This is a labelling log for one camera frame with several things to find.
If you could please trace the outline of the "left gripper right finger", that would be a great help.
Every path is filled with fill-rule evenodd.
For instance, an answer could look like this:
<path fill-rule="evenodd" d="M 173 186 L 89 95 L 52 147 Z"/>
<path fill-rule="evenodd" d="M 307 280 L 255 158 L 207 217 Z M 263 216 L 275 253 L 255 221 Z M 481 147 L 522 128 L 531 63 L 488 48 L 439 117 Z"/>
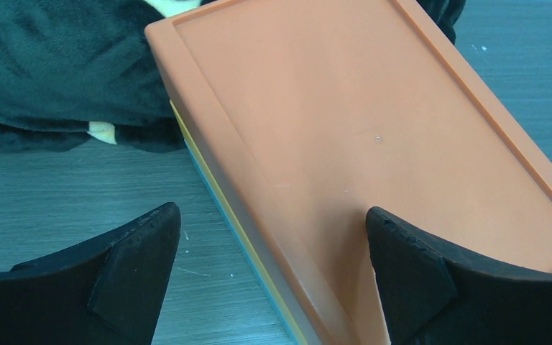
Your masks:
<path fill-rule="evenodd" d="M 552 273 L 473 252 L 380 207 L 365 224 L 392 344 L 552 344 Z"/>

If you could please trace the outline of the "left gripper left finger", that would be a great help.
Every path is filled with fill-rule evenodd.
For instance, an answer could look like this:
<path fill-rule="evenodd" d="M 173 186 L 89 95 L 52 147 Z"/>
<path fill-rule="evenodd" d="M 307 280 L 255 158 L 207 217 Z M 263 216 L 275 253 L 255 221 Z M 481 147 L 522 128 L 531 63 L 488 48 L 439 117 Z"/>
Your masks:
<path fill-rule="evenodd" d="M 168 202 L 0 272 L 0 344 L 150 344 L 180 227 Z"/>

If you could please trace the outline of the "orange drawer organizer box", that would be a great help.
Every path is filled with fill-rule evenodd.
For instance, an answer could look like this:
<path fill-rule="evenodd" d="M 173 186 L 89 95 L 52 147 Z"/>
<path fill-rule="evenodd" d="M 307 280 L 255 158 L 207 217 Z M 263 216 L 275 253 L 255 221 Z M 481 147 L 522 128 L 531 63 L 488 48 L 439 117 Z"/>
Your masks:
<path fill-rule="evenodd" d="M 375 206 L 552 273 L 552 163 L 414 1 L 217 1 L 145 34 L 295 343 L 392 344 Z"/>

